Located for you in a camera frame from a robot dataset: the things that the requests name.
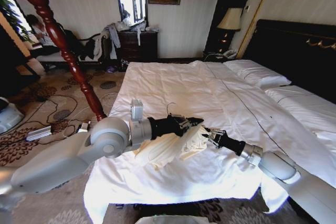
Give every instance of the wooden bedpost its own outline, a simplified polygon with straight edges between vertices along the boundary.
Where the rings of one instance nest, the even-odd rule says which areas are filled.
[[[80,89],[84,93],[91,110],[96,114],[97,120],[106,117],[104,114],[101,103],[93,91],[92,86],[88,83],[84,73],[81,71],[77,64],[77,60],[70,52],[69,44],[66,41],[64,32],[60,29],[59,25],[54,19],[54,14],[49,7],[49,0],[28,0],[34,5],[36,13],[41,16],[45,24],[47,33],[49,34],[55,45],[61,50],[61,55],[68,63],[70,71],[74,79],[79,83]]]

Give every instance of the white bed sheet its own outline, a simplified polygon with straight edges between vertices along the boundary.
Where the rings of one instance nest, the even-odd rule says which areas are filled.
[[[144,117],[164,118],[166,105],[175,102],[181,114],[201,117],[206,126],[225,129],[231,138],[259,145],[264,151],[278,151],[280,146],[300,166],[336,186],[336,160],[329,150],[261,89],[223,64],[130,63],[109,116],[127,122],[133,98],[142,100]],[[271,211],[287,198],[259,168],[209,143],[203,152],[185,161],[174,159],[159,171],[137,164],[132,152],[116,159],[101,158],[87,182],[84,202],[92,221],[102,223],[109,203],[249,199],[260,185]]]

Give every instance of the black headboard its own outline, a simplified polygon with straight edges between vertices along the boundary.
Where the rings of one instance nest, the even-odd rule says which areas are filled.
[[[336,103],[336,26],[260,19],[243,59]]]

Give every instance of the pillow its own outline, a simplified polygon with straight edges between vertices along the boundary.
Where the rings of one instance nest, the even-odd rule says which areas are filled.
[[[291,81],[286,77],[251,60],[233,60],[224,64],[239,77],[261,89],[291,84]]]
[[[336,154],[336,104],[298,86],[268,89],[265,93]]]

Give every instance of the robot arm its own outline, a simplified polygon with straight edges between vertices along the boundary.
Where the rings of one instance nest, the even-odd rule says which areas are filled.
[[[263,152],[263,149],[237,141],[226,131],[209,131],[209,140],[217,148],[226,147],[252,165],[258,166],[275,180],[289,196],[319,223],[336,220],[336,189],[310,174],[282,152]]]
[[[74,134],[18,169],[0,167],[0,210],[11,209],[22,195],[44,193],[77,177],[101,157],[116,158],[163,134],[182,136],[203,122],[171,114],[159,120],[143,119],[141,101],[134,99],[131,105],[130,127],[120,118],[104,118],[90,133]]]

